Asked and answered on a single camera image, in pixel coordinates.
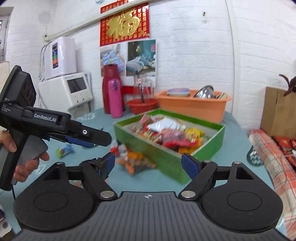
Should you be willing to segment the person's left hand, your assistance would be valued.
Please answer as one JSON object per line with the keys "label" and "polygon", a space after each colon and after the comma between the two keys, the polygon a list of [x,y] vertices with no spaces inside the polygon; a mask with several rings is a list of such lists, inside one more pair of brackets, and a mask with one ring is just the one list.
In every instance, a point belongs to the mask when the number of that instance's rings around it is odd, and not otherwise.
{"label": "person's left hand", "polygon": [[[1,144],[4,144],[5,148],[10,151],[11,153],[16,152],[16,144],[13,140],[10,133],[7,131],[1,131]],[[40,159],[43,161],[49,161],[50,156],[47,152],[42,153],[40,156],[28,160],[25,165],[18,165],[16,166],[15,172],[14,172],[14,178],[18,182],[25,182],[28,178],[28,176],[38,168]]]}

